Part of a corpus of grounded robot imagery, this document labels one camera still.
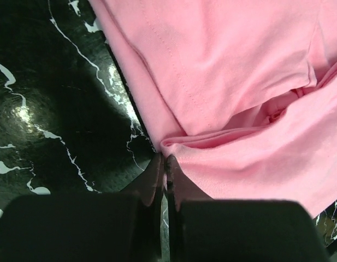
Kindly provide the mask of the pink t-shirt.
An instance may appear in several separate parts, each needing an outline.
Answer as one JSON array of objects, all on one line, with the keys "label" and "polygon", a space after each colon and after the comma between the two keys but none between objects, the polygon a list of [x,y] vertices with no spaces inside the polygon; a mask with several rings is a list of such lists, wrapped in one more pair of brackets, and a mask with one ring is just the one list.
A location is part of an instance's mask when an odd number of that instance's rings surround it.
[{"label": "pink t-shirt", "polygon": [[214,199],[337,199],[337,1],[91,1],[156,150]]}]

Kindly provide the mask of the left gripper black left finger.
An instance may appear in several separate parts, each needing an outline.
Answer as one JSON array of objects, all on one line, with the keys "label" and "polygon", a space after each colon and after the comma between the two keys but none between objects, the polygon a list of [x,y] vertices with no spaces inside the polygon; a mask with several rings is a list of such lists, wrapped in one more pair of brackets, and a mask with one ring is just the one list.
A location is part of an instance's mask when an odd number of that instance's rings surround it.
[{"label": "left gripper black left finger", "polygon": [[164,158],[117,193],[20,196],[0,218],[0,261],[157,261]]}]

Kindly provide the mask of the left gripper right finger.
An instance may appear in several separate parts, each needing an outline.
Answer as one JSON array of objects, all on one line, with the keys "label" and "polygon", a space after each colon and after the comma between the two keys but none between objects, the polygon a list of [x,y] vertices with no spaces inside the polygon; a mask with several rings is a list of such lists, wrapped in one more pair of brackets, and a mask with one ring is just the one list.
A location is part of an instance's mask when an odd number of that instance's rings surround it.
[{"label": "left gripper right finger", "polygon": [[214,200],[167,159],[171,261],[329,261],[296,202]]}]

